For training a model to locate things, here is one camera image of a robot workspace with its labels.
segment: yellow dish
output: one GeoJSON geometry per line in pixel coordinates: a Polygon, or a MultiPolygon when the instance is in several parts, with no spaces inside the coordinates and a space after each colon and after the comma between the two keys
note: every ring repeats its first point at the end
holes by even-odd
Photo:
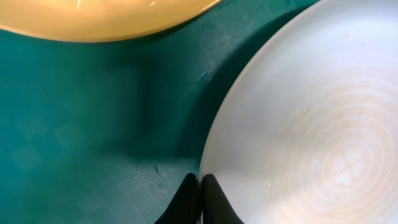
{"type": "Polygon", "coordinates": [[[0,29],[44,39],[104,42],[152,34],[221,0],[0,0],[0,29]]]}

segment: teal surface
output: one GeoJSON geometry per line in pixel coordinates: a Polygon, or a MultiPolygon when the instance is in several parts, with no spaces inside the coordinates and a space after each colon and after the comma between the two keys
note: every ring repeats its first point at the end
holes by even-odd
{"type": "Polygon", "coordinates": [[[312,0],[224,0],[171,30],[74,44],[0,30],[0,223],[154,223],[215,114],[312,0]]]}

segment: checkered pattern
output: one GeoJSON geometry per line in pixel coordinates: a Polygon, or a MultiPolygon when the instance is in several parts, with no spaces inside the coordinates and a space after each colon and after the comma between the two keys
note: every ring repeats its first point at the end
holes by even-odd
{"type": "Polygon", "coordinates": [[[264,24],[310,2],[223,0],[145,47],[56,43],[0,31],[0,223],[154,223],[185,175],[198,174],[200,158],[143,160],[108,149],[173,154],[220,65],[264,24]],[[156,78],[142,84],[148,75],[156,78]],[[121,135],[139,136],[142,92],[150,96],[148,109],[162,112],[145,124],[155,130],[150,144],[108,145],[121,135]],[[172,138],[163,137],[169,133],[172,138]]]}

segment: white plate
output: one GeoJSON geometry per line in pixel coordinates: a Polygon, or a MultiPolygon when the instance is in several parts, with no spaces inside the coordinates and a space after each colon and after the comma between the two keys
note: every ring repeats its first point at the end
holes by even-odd
{"type": "Polygon", "coordinates": [[[249,62],[200,175],[250,223],[398,223],[398,1],[326,0],[249,62]]]}

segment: dish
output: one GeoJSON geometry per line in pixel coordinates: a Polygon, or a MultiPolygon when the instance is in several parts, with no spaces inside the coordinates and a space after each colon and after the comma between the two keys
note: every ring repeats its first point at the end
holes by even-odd
{"type": "Polygon", "coordinates": [[[398,222],[398,1],[324,0],[242,71],[200,176],[244,223],[398,222]]]}
{"type": "Polygon", "coordinates": [[[152,34],[220,0],[3,0],[0,29],[43,39],[105,42],[152,34]]]}

